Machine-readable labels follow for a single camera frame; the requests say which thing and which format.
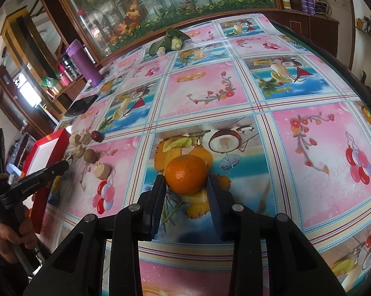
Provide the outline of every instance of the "sleeve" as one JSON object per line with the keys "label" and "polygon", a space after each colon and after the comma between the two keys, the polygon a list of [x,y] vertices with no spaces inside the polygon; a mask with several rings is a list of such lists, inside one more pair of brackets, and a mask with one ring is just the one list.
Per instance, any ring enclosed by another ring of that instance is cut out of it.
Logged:
{"label": "sleeve", "polygon": [[0,256],[0,295],[22,295],[28,276],[20,263],[9,264]]}

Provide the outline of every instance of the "human hand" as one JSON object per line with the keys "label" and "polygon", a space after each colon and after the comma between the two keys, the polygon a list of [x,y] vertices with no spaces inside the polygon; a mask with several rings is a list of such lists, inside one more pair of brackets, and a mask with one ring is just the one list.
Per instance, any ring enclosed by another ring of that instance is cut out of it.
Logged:
{"label": "human hand", "polygon": [[29,211],[26,206],[24,206],[24,217],[25,219],[18,228],[20,236],[9,226],[0,222],[0,255],[10,264],[18,262],[18,258],[10,243],[15,243],[17,245],[23,243],[28,249],[33,249],[37,245],[35,230],[29,218]]}

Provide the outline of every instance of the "purple bottle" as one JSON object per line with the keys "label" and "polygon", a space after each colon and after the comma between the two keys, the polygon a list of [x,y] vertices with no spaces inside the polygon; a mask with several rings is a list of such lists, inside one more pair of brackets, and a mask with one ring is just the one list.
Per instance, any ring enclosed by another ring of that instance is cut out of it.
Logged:
{"label": "purple bottle", "polygon": [[307,0],[307,8],[309,14],[316,14],[316,9],[314,8],[314,0]]}
{"label": "purple bottle", "polygon": [[300,3],[302,5],[302,12],[308,13],[307,0],[300,0]]}
{"label": "purple bottle", "polygon": [[70,56],[85,80],[91,80],[90,86],[92,88],[96,87],[103,80],[102,75],[84,51],[79,40],[74,40],[66,49],[66,53]]}

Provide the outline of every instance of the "red box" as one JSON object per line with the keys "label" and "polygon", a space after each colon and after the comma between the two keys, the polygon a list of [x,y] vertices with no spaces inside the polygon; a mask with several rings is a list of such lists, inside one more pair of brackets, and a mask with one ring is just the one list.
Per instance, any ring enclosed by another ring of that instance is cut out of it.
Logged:
{"label": "red box", "polygon": [[[21,178],[60,161],[68,147],[69,138],[70,133],[65,129],[60,129],[35,142],[22,168]],[[41,231],[49,194],[50,186],[39,189],[35,194],[31,220],[37,234]]]}

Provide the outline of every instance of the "silver bolt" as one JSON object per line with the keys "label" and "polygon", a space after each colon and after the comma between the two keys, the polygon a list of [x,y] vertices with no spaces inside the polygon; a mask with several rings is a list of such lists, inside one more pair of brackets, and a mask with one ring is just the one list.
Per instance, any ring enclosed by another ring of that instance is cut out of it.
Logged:
{"label": "silver bolt", "polygon": [[130,211],[138,211],[140,209],[140,205],[138,205],[137,203],[133,203],[131,205],[129,205],[129,210]]}
{"label": "silver bolt", "polygon": [[282,222],[286,222],[288,220],[288,216],[284,213],[279,213],[277,215],[277,219]]}
{"label": "silver bolt", "polygon": [[93,213],[89,213],[88,215],[84,216],[84,221],[85,222],[91,222],[95,219],[95,215]]}
{"label": "silver bolt", "polygon": [[233,209],[234,211],[243,211],[243,210],[244,210],[244,207],[243,207],[243,205],[240,205],[239,203],[236,203],[236,204],[234,204],[234,205],[232,206],[232,209]]}

